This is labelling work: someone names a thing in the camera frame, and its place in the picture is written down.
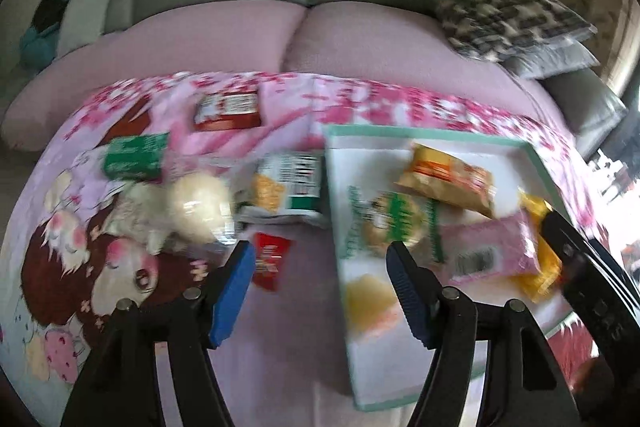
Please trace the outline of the orange jelly cup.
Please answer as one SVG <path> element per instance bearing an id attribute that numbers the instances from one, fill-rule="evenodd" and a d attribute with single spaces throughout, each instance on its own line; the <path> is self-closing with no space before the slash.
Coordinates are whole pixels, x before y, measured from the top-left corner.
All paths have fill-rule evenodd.
<path id="1" fill-rule="evenodd" d="M 346 291 L 346 319 L 354 337 L 381 335 L 400 319 L 400 304 L 392 285 L 372 274 L 349 281 Z"/>

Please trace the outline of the orange beige snack packet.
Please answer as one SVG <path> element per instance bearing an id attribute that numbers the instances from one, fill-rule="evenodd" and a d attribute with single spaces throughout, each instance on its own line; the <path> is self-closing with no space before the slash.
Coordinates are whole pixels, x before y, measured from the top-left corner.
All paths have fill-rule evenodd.
<path id="1" fill-rule="evenodd" d="M 437 202 L 495 217 L 492 173 L 441 150 L 414 143 L 397 184 Z"/>

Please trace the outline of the beige foil snack packet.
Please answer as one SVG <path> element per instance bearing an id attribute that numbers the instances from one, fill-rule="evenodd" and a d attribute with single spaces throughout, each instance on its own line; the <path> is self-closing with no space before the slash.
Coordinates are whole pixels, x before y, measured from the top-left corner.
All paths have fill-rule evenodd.
<path id="1" fill-rule="evenodd" d="M 129 184 L 117 194 L 102 227 L 105 234 L 138 242 L 151 255 L 160 253 L 173 231 L 166 188 L 142 182 Z"/>

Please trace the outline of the pink barcode snack packet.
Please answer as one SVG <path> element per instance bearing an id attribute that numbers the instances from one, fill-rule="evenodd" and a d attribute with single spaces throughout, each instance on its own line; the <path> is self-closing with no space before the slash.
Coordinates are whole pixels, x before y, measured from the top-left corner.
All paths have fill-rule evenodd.
<path id="1" fill-rule="evenodd" d="M 466 283 L 491 277 L 538 274 L 537 232 L 521 208 L 509 216 L 439 228 L 444 280 Z"/>

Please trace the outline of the green bordered clear biscuit packet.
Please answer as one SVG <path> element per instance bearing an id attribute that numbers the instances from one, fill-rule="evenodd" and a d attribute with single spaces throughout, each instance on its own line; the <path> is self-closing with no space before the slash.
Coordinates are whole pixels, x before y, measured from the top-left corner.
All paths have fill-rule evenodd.
<path id="1" fill-rule="evenodd" d="M 359 187 L 349 185 L 350 223 L 341 257 L 380 258 L 399 241 L 416 251 L 426 263 L 444 263 L 439 225 L 439 202 L 394 191 L 381 191 L 364 199 Z"/>

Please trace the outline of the black beige patterned pillow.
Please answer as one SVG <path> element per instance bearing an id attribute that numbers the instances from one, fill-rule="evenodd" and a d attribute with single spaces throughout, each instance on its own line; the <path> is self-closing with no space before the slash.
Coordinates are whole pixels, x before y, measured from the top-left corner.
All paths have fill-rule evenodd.
<path id="1" fill-rule="evenodd" d="M 559 0 L 442 0 L 436 14 L 457 54 L 484 62 L 562 48 L 597 33 Z"/>

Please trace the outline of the pink cartoon blanket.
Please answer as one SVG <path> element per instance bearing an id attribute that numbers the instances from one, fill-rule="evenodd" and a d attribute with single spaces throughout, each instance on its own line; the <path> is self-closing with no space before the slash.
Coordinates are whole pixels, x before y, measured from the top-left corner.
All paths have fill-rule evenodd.
<path id="1" fill-rule="evenodd" d="M 469 131 L 533 145 L 570 219 L 598 231 L 586 164 L 540 117 L 367 79 L 314 74 L 175 74 L 126 79 L 93 95 L 49 141 L 18 199 L 1 251 L 1 365 L 43 426 L 62 419 L 118 300 L 168 303 L 213 265 L 166 248 L 158 181 L 112 180 L 116 138 L 156 134 L 172 153 L 247 162 L 320 150 L 331 124 Z M 274 293 L 252 286 L 231 338 L 213 354 L 240 426 L 393 426 L 408 407 L 357 411 L 350 399 L 332 237 L 291 227 Z"/>

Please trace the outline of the green white cracker packet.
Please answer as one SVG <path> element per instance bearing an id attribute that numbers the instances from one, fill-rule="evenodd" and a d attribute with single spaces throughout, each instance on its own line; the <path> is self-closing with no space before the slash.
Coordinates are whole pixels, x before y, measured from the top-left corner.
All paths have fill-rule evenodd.
<path id="1" fill-rule="evenodd" d="M 318 150 L 265 156 L 253 167 L 246 189 L 236 193 L 235 220 L 243 225 L 325 228 L 323 173 Z"/>

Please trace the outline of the yellow bread packet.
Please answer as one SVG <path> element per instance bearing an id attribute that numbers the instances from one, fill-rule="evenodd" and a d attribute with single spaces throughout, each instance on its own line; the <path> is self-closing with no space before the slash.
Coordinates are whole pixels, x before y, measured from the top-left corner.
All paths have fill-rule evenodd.
<path id="1" fill-rule="evenodd" d="M 511 281 L 533 303 L 541 303 L 551 297 L 554 285 L 562 272 L 562 261 L 541 237 L 541 222 L 552 210 L 543 198 L 530 195 L 523 190 L 518 194 L 521 206 L 528 212 L 537 234 L 537 273 L 514 275 Z"/>

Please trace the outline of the teal bag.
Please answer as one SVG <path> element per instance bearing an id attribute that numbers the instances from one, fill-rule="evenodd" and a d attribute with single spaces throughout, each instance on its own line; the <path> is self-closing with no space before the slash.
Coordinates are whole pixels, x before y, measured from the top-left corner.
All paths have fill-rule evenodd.
<path id="1" fill-rule="evenodd" d="M 20 64 L 32 72 L 46 69 L 55 60 L 58 38 L 59 23 L 43 30 L 29 26 L 20 39 Z"/>

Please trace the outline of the clear packet round bun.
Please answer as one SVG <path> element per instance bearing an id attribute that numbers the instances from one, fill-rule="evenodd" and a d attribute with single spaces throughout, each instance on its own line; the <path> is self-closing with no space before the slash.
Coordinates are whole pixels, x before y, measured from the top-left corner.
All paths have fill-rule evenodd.
<path id="1" fill-rule="evenodd" d="M 239 213 L 250 201 L 255 169 L 250 159 L 169 152 L 163 163 L 165 251 L 221 263 L 248 241 L 252 229 Z"/>

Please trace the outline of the pink sofa seat cover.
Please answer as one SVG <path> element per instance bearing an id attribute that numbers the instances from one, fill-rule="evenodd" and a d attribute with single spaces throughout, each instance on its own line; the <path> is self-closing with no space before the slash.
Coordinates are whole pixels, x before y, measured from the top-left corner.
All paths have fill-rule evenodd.
<path id="1" fill-rule="evenodd" d="M 173 72 L 314 72 L 395 83 L 463 96 L 570 134 L 540 83 L 465 60 L 427 15 L 364 2 L 306 9 L 233 0 L 163 12 L 59 58 L 2 109 L 2 138 L 38 152 L 93 92 Z"/>

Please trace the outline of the light grey cushion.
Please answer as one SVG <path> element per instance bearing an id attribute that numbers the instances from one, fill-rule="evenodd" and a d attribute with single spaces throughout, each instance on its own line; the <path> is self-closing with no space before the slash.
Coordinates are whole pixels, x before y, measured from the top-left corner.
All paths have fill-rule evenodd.
<path id="1" fill-rule="evenodd" d="M 70 0 L 62 18 L 55 58 L 90 46 L 103 32 L 111 0 Z"/>

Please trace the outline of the red milk biscuit packet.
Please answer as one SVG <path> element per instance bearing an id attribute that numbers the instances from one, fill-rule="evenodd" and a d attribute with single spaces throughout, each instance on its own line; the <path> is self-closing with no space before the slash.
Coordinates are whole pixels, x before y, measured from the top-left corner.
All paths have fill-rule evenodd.
<path id="1" fill-rule="evenodd" d="M 198 131 L 213 132 L 257 128 L 262 125 L 259 92 L 220 92 L 205 95 L 193 117 Z"/>

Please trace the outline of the grey pillow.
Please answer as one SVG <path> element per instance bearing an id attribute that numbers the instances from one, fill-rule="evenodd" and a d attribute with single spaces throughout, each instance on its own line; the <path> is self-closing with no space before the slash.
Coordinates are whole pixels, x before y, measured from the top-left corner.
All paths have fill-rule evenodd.
<path id="1" fill-rule="evenodd" d="M 512 56 L 501 65 L 512 76 L 541 80 L 597 67 L 600 62 L 582 43 L 572 42 L 562 46 L 544 46 L 524 55 Z"/>

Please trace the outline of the red flower snack bag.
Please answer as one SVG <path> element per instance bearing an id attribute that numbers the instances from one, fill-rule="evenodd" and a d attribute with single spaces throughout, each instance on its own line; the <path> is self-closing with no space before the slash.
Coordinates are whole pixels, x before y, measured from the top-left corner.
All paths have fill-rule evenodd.
<path id="1" fill-rule="evenodd" d="M 253 246 L 256 251 L 255 270 L 252 277 L 254 285 L 265 291 L 278 290 L 283 263 L 288 257 L 294 242 L 285 237 L 264 232 L 256 232 Z"/>

